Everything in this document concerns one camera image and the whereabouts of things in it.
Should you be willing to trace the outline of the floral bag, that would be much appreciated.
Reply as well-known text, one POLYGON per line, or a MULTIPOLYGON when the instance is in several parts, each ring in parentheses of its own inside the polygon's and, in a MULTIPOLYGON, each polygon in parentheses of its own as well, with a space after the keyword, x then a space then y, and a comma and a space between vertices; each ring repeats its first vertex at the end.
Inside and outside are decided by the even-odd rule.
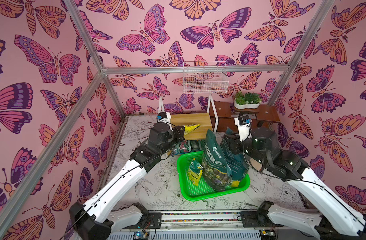
POLYGON ((205 147, 204 140, 185 140, 177 144, 172 151, 172 155, 182 155, 186 153, 203 151, 205 147))

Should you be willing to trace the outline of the dark brown wooden stand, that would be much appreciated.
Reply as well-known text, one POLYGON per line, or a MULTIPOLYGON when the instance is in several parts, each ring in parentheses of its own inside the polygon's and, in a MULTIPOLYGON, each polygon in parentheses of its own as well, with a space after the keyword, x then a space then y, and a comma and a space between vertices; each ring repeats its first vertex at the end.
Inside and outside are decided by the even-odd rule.
POLYGON ((224 133, 227 128, 237 132, 238 127, 234 118, 247 115, 253 120, 252 128, 269 128, 270 124, 280 123, 278 112, 274 106, 260 105, 257 109, 234 109, 231 103, 214 101, 215 110, 218 115, 218 126, 216 132, 224 133))

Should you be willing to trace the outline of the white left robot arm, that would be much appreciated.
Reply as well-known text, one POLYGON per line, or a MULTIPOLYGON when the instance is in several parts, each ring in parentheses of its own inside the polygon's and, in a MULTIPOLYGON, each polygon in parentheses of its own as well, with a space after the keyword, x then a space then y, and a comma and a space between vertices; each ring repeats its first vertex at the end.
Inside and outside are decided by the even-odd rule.
POLYGON ((83 204, 76 202, 70 207, 70 225, 65 232, 74 230, 83 240, 106 240, 112 231, 138 224, 148 213, 139 203, 116 212, 113 208, 163 155, 168 155, 175 145, 185 140, 185 130, 184 126, 168 122, 156 123, 149 138, 134 150, 114 178, 83 204))

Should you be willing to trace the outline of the white frame wooden shelf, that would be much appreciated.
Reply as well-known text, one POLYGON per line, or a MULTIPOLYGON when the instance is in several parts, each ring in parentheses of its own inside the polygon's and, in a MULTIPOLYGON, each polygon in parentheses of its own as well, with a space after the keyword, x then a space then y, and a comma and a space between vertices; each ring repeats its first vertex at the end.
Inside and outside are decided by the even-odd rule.
POLYGON ((194 114, 176 114, 171 115, 173 108, 166 107, 163 99, 159 99, 158 121, 167 122, 171 127, 185 128, 185 140, 203 140, 206 138, 207 131, 218 130, 219 116, 215 101, 212 95, 208 96, 207 112, 194 114))

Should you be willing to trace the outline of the aluminium cage frame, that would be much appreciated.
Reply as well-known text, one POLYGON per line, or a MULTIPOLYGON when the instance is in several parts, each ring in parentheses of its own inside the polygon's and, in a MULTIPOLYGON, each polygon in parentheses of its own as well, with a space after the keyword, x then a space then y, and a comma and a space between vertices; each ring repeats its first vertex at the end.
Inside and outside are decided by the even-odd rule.
MULTIPOLYGON (((70 117, 68 117, 65 122, 60 126, 58 131, 55 133, 55 136, 49 143, 49 145, 41 152, 38 156, 37 162, 33 166, 31 172, 29 172, 28 177, 24 179, 22 185, 18 188, 17 193, 13 195, 10 200, 8 200, 6 206, 2 210, 0 214, 0 239, 5 235, 8 228, 11 226, 12 222, 15 220, 16 216, 19 214, 22 209, 24 203, 29 198, 33 187, 37 184, 40 177, 45 173, 46 168, 50 164, 51 157, 55 154, 56 150, 60 147, 60 144, 66 137, 75 122, 80 116, 82 110, 87 106, 93 91, 100 83, 104 83, 113 98, 114 104, 118 109, 121 108, 121 105, 118 101, 116 93, 113 89, 113 86, 108 79, 108 75, 120 74, 120 73, 199 73, 199 72, 213 72, 216 73, 220 71, 222 68, 216 65, 209 65, 206 67, 157 67, 157 68, 127 68, 127 69, 119 69, 119 68, 106 68, 104 67, 102 61, 100 60, 98 53, 93 46, 93 42, 90 36, 87 33, 87 29, 84 25, 84 22, 80 16, 79 10, 74 1, 65 1, 65 4, 68 9, 68 13, 71 16, 72 20, 76 24, 76 27, 79 33, 82 36, 82 39, 85 42, 86 48, 89 51, 91 58, 94 61, 95 67, 98 69, 98 73, 96 74, 92 84, 89 84, 86 88, 86 91, 83 93, 82 98, 77 102, 76 106, 73 108, 70 117)), ((314 17, 311 19, 309 27, 305 33, 305 36, 302 38, 302 42, 299 44, 297 50, 292 56, 289 64, 287 65, 256 65, 256 66, 225 66, 223 70, 225 72, 253 72, 253 71, 280 71, 290 74, 295 64, 297 64, 300 60, 300 57, 304 53, 306 47, 311 41, 311 38, 315 35, 317 29, 320 27, 322 21, 326 17, 329 9, 334 4, 333 1, 322 1, 319 8, 317 9, 314 17)))

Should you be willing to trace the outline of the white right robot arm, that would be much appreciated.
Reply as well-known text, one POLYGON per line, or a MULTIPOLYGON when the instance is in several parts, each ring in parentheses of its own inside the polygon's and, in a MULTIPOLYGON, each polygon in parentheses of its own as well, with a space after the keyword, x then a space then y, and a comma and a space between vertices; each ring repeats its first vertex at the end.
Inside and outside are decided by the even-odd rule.
POLYGON ((261 225, 283 225, 318 240, 366 240, 366 214, 350 207, 335 194, 296 153, 283 150, 276 133, 267 128, 238 133, 227 129, 226 145, 232 153, 241 154, 243 164, 253 168, 252 160, 261 164, 259 174, 270 172, 298 190, 318 209, 318 214, 307 214, 263 201, 256 210, 261 225))

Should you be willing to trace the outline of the succulents in white pot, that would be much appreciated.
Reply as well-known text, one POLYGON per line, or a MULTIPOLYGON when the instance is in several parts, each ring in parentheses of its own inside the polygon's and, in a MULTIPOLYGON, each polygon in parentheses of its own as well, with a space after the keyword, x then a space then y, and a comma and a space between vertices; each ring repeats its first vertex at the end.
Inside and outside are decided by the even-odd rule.
POLYGON ((257 109, 261 104, 262 99, 260 95, 256 93, 237 92, 234 95, 234 106, 237 109, 257 109))

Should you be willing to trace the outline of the yellow green small bag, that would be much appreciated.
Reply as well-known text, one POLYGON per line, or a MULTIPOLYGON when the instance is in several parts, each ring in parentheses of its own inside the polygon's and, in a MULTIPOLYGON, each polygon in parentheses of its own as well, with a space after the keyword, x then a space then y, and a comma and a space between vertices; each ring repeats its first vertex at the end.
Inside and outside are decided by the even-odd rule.
POLYGON ((184 125, 185 131, 184 131, 184 135, 188 135, 191 132, 193 132, 194 130, 198 129, 201 125, 200 124, 191 124, 191 125, 184 125))
POLYGON ((193 185, 198 186, 203 174, 202 165, 194 158, 188 168, 188 177, 193 185))

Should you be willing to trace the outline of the green plastic mesh basket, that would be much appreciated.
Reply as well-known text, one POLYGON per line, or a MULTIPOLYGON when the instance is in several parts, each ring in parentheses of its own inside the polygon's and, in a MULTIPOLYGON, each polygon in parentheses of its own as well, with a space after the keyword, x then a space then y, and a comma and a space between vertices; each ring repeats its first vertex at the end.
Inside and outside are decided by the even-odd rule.
POLYGON ((203 178, 200 179, 198 186, 195 186, 189 179, 188 170, 191 165, 191 161, 195 159, 199 163, 202 162, 203 151, 185 153, 179 156, 177 160, 177 171, 180 183, 180 189, 183 197, 191 202, 221 197, 224 195, 230 195, 247 190, 251 185, 251 180, 247 174, 240 182, 238 187, 226 187, 223 192, 214 191, 203 178))

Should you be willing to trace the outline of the dark green fertilizer bag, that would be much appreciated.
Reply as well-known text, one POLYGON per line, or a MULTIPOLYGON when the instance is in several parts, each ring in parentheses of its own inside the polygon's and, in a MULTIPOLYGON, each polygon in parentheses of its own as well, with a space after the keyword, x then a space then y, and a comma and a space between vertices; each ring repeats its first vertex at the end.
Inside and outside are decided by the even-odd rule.
POLYGON ((227 163, 224 151, 218 144, 216 135, 208 130, 203 143, 204 156, 202 159, 205 182, 215 191, 223 192, 231 184, 231 168, 227 163))
MULTIPOLYGON (((230 128, 226 129, 225 134, 237 135, 230 128)), ((231 179, 232 179, 231 187, 233 187, 233 188, 238 187, 240 185, 241 181, 246 177, 248 170, 249 170, 249 167, 246 167, 244 164, 244 155, 242 153, 241 147, 242 147, 242 143, 240 141, 240 153, 237 155, 233 155, 230 152, 224 152, 224 150, 222 148, 226 161, 227 161, 227 164, 232 171, 231 172, 231 179)))

